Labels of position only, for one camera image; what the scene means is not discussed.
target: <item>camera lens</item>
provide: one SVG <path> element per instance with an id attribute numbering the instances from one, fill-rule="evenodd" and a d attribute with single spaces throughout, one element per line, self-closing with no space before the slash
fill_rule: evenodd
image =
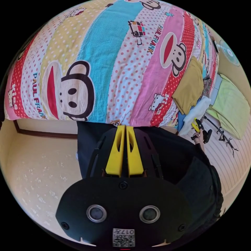
<path id="1" fill-rule="evenodd" d="M 87 209 L 87 217 L 93 222 L 103 222 L 106 216 L 106 210 L 100 205 L 92 205 Z"/>
<path id="2" fill-rule="evenodd" d="M 141 209 L 139 213 L 139 218 L 144 223 L 154 223 L 160 217 L 160 211 L 155 206 L 146 206 Z"/>

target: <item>colorful bedspread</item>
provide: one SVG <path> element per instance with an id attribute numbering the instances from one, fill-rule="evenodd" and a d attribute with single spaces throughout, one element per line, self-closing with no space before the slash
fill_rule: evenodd
<path id="1" fill-rule="evenodd" d="M 79 4 L 51 19 L 22 49 L 9 72 L 5 116 L 175 125 L 172 94 L 192 56 L 214 79 L 218 57 L 207 27 L 176 6 L 156 0 Z"/>

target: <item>hand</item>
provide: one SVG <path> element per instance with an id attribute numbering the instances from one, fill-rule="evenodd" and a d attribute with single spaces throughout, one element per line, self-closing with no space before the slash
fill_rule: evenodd
<path id="1" fill-rule="evenodd" d="M 194 143 L 203 146 L 203 130 L 200 129 L 200 133 L 195 133 L 193 136 L 196 136 L 196 138 L 193 140 Z"/>

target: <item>qr code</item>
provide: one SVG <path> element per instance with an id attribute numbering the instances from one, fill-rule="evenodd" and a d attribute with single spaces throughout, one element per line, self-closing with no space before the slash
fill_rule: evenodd
<path id="1" fill-rule="evenodd" d="M 113 246 L 114 247 L 135 247 L 134 229 L 113 229 Z"/>

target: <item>black jacket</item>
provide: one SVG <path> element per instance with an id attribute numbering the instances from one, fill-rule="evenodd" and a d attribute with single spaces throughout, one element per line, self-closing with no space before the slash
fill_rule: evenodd
<path id="1" fill-rule="evenodd" d="M 78 161 L 85 178 L 94 148 L 103 133 L 114 126 L 86 122 L 77 122 L 77 125 Z M 179 240 L 167 246 L 167 250 L 173 250 L 196 238 L 217 221 L 223 203 L 220 179 L 199 144 L 194 145 L 162 128 L 139 129 L 148 134 L 159 154 L 164 179 L 180 188 L 192 209 L 193 224 Z"/>

